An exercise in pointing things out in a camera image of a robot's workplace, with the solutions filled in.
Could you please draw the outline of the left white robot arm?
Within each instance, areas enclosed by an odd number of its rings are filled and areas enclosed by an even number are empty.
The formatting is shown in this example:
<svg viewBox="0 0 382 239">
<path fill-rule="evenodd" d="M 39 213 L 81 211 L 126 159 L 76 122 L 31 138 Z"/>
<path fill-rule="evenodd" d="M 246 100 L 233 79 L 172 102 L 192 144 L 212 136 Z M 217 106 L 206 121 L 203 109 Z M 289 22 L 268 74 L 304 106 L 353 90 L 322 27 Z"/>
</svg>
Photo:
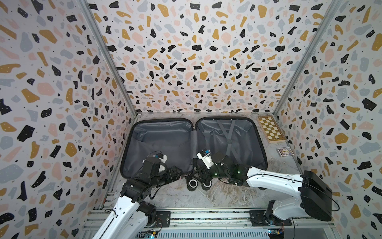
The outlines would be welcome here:
<svg viewBox="0 0 382 239">
<path fill-rule="evenodd" d="M 168 167 L 165 158 L 163 154 L 146 158 L 142 167 L 127 179 L 95 239 L 134 239 L 146 226 L 158 223 L 156 206 L 145 199 L 153 188 L 175 182 L 183 173 L 176 166 Z"/>
</svg>

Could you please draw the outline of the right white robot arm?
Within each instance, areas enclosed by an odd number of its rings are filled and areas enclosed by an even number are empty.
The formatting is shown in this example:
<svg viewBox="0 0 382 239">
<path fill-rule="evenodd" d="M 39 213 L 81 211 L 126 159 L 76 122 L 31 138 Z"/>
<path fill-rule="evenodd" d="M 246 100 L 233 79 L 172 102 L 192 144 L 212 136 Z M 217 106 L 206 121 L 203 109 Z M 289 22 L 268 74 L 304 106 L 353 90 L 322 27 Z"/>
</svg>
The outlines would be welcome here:
<svg viewBox="0 0 382 239">
<path fill-rule="evenodd" d="M 294 217 L 311 217 L 329 222 L 332 219 L 332 190 L 312 171 L 303 174 L 282 174 L 236 163 L 230 156 L 203 149 L 197 159 L 202 162 L 188 179 L 188 189 L 200 185 L 209 190 L 217 178 L 228 185 L 270 189 L 288 195 L 284 200 L 271 200 L 267 209 L 255 213 L 256 226 L 288 225 Z"/>
</svg>

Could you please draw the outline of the pink hard-shell suitcase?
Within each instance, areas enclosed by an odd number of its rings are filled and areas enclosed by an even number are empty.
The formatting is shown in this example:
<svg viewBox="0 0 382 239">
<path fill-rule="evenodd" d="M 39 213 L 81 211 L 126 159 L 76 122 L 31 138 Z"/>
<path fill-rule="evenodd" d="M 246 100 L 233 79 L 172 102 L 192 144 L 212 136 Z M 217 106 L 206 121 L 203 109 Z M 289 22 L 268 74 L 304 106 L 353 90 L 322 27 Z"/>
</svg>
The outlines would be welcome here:
<svg viewBox="0 0 382 239">
<path fill-rule="evenodd" d="M 267 156 L 255 123 L 245 117 L 154 119 L 136 123 L 123 154 L 121 175 L 126 181 L 157 153 L 167 155 L 168 167 L 176 166 L 186 177 L 194 176 L 197 153 L 208 149 L 231 156 L 239 164 L 265 170 Z"/>
</svg>

